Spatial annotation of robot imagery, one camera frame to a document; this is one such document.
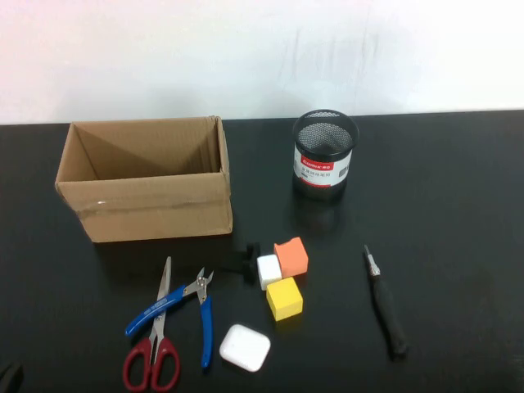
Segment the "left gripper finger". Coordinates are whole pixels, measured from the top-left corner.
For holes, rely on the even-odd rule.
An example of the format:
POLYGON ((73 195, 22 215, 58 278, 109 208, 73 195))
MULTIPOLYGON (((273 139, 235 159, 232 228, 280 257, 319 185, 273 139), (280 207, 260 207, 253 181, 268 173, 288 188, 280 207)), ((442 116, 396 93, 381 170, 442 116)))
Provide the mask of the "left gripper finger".
POLYGON ((7 363, 1 366, 0 392, 17 393, 24 379, 24 369, 20 363, 7 363))

